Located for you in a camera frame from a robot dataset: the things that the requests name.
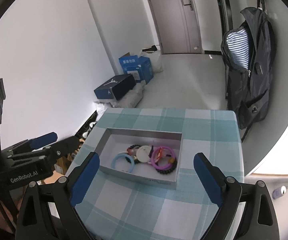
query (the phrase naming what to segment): checkered tablecloth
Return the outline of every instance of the checkered tablecloth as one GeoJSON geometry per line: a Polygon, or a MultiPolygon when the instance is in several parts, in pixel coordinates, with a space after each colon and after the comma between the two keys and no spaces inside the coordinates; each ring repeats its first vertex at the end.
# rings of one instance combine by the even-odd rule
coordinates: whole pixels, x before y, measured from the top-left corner
{"type": "MultiPolygon", "coordinates": [[[[217,212],[193,168],[203,152],[226,176],[243,182],[239,130],[231,111],[110,108],[101,117],[67,174],[94,151],[106,128],[181,132],[176,190],[123,180],[98,171],[76,210],[88,230],[104,240],[200,239],[217,212]]],[[[226,239],[237,230],[239,207],[226,239]]]]}

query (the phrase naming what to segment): screw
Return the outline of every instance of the screw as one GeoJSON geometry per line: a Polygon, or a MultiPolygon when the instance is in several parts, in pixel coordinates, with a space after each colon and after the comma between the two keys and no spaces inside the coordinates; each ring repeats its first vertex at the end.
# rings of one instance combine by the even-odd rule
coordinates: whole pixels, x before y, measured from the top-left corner
{"type": "Polygon", "coordinates": [[[260,186],[260,187],[265,186],[265,183],[262,180],[257,181],[257,183],[258,183],[258,186],[260,186]]]}
{"type": "Polygon", "coordinates": [[[235,182],[235,179],[233,177],[231,177],[231,176],[227,177],[226,180],[229,183],[234,183],[235,182]]]}
{"type": "Polygon", "coordinates": [[[66,177],[60,177],[59,178],[59,183],[64,183],[64,182],[66,182],[66,177]]]}
{"type": "Polygon", "coordinates": [[[36,185],[36,182],[35,181],[31,181],[30,183],[29,183],[29,187],[34,187],[36,185]]]}

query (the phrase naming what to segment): door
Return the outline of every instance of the door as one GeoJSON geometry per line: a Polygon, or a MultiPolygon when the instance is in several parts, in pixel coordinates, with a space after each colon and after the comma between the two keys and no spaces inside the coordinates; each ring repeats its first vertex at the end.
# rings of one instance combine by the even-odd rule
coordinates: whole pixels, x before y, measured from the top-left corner
{"type": "Polygon", "coordinates": [[[192,0],[149,0],[164,54],[201,53],[192,0]]]}

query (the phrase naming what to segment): purple bangle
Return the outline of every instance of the purple bangle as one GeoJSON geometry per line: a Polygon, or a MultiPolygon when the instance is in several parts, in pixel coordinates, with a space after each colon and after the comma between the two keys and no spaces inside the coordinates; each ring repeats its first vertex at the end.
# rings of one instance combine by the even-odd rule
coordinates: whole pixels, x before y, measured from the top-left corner
{"type": "Polygon", "coordinates": [[[159,150],[162,149],[162,148],[169,150],[172,158],[176,159],[176,155],[175,155],[174,151],[173,151],[171,148],[167,147],[167,146],[161,146],[161,147],[158,147],[157,149],[155,149],[155,151],[154,151],[153,154],[151,155],[151,165],[152,165],[155,169],[157,169],[157,170],[164,171],[164,170],[170,169],[173,164],[172,164],[172,163],[168,163],[168,164],[166,164],[165,166],[160,167],[160,166],[158,166],[158,165],[155,163],[155,161],[154,161],[154,160],[155,160],[155,156],[156,156],[156,154],[159,152],[159,150]]]}

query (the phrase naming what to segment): open box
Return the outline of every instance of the open box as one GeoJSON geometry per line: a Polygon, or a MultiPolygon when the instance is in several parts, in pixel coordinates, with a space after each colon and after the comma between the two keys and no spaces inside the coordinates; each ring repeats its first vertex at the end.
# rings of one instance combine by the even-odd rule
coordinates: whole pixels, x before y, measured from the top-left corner
{"type": "Polygon", "coordinates": [[[100,156],[100,170],[105,173],[151,186],[176,189],[182,141],[182,134],[176,132],[107,128],[95,152],[100,156]],[[128,173],[125,171],[131,164],[125,158],[119,158],[116,161],[116,169],[112,169],[111,163],[114,157],[134,144],[153,145],[154,148],[159,146],[172,148],[177,158],[176,169],[164,175],[147,163],[139,163],[135,165],[132,173],[128,173]]]}

